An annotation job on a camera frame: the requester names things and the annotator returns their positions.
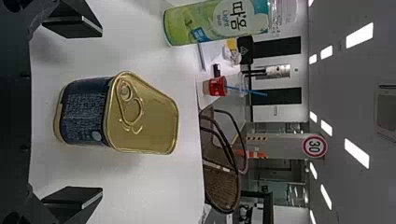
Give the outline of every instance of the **white wall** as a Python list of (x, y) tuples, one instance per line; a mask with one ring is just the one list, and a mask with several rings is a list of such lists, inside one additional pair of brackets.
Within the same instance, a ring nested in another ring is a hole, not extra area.
[[(253, 90), (303, 88), (303, 103), (301, 105), (278, 105), (277, 115), (273, 105), (254, 106), (255, 122), (306, 122), (308, 121), (308, 4), (307, 0), (297, 0), (297, 21), (281, 28), (280, 38), (294, 36), (302, 37), (302, 54), (272, 58), (255, 59), (252, 69), (257, 66), (291, 64), (290, 78), (255, 80)], [(272, 40), (271, 34), (253, 36), (255, 42)]]

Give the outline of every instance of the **bottle label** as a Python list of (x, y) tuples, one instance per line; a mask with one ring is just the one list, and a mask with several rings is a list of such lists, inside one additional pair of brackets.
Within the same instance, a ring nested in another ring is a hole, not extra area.
[(172, 45), (268, 33), (268, 0), (209, 0), (165, 11), (164, 30)]

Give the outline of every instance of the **small bottle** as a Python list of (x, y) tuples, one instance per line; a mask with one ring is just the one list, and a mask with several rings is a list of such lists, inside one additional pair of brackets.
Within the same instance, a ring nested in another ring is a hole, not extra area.
[(166, 10), (163, 26), (173, 46), (272, 33), (294, 22), (296, 0), (209, 0)]

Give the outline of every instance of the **red cup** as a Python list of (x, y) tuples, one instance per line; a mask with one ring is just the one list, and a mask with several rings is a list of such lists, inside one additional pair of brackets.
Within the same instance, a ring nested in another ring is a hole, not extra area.
[(215, 77), (204, 82), (204, 94), (211, 96), (227, 96), (227, 78)]

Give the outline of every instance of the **red circle sign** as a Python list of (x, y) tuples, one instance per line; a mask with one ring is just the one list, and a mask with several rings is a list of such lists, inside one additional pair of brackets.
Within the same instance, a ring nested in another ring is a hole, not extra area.
[(304, 153), (310, 158), (321, 158), (328, 150), (327, 142), (320, 136), (310, 136), (303, 144)]

